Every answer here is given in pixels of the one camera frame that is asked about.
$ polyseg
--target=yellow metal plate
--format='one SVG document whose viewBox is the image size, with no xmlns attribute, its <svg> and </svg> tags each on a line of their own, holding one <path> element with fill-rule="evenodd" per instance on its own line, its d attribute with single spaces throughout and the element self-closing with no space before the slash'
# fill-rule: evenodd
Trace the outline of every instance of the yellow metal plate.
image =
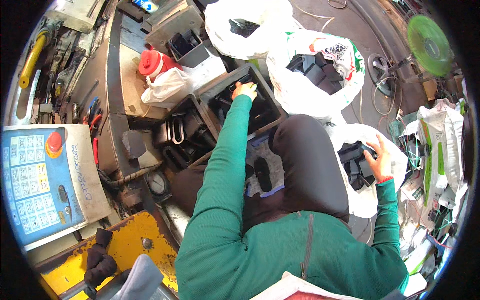
<svg viewBox="0 0 480 300">
<path fill-rule="evenodd" d="M 107 251 L 117 262 L 117 274 L 130 269 L 137 257 L 142 253 L 146 253 L 165 276 L 163 283 L 170 289 L 178 291 L 174 267 L 177 253 L 168 243 L 165 236 L 159 232 L 157 223 L 152 215 L 148 212 L 137 213 L 108 230 L 113 232 L 113 236 Z M 149 238 L 153 241 L 151 249 L 146 250 L 142 246 L 143 238 Z M 37 265 L 41 276 L 57 294 L 68 290 L 84 279 L 87 249 L 95 243 L 96 239 L 92 237 Z M 112 278 L 105 279 L 97 287 L 97 290 Z M 87 298 L 87 295 L 81 292 L 72 299 L 84 300 Z"/>
</svg>

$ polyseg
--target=blue control panel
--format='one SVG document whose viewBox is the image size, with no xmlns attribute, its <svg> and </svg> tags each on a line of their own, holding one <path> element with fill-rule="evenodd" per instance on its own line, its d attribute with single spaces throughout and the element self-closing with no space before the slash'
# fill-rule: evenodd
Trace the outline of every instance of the blue control panel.
<svg viewBox="0 0 480 300">
<path fill-rule="evenodd" d="M 47 143 L 53 132 L 61 137 L 55 153 Z M 70 177 L 63 127 L 3 131 L 2 176 L 10 223 L 22 245 L 85 220 Z"/>
</svg>

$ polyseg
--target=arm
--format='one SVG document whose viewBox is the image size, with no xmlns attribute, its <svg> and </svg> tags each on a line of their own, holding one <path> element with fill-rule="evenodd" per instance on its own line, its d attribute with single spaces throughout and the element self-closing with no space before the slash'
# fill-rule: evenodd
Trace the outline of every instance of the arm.
<svg viewBox="0 0 480 300">
<path fill-rule="evenodd" d="M 252 101 L 235 98 L 205 170 L 182 249 L 240 241 L 247 129 Z"/>
<path fill-rule="evenodd" d="M 400 226 L 394 180 L 377 183 L 377 220 L 373 247 L 388 247 L 400 256 Z"/>
<path fill-rule="evenodd" d="M 408 272 L 400 258 L 400 226 L 395 183 L 391 176 L 391 159 L 381 136 L 377 135 L 377 137 L 380 146 L 368 142 L 367 144 L 376 151 L 378 158 L 375 160 L 368 151 L 364 151 L 365 158 L 378 182 L 376 184 L 378 212 L 372 250 L 374 249 L 375 252 L 376 263 L 382 266 L 378 274 L 388 271 L 390 276 L 395 278 L 392 282 L 398 284 L 394 288 L 403 291 L 408 283 Z"/>
<path fill-rule="evenodd" d="M 215 293 L 231 290 L 218 287 L 233 282 L 247 250 L 240 233 L 247 129 L 256 92 L 247 93 L 251 97 L 235 92 L 175 260 L 182 299 L 227 298 Z"/>
</svg>

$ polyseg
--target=pressure gauge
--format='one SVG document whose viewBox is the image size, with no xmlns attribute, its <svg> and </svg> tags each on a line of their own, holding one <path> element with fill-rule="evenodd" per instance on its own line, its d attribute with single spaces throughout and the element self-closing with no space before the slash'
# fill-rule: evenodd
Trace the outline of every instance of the pressure gauge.
<svg viewBox="0 0 480 300">
<path fill-rule="evenodd" d="M 168 180 L 161 171 L 152 171 L 147 175 L 148 187 L 152 194 L 161 196 L 168 192 Z"/>
</svg>

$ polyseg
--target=red emergency stop button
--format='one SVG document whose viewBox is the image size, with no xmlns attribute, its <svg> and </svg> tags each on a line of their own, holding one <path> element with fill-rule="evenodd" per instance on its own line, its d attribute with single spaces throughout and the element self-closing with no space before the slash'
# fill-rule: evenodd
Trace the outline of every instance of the red emergency stop button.
<svg viewBox="0 0 480 300">
<path fill-rule="evenodd" d="M 51 153 L 57 153 L 61 149 L 61 136 L 58 132 L 52 132 L 47 138 L 47 148 Z"/>
</svg>

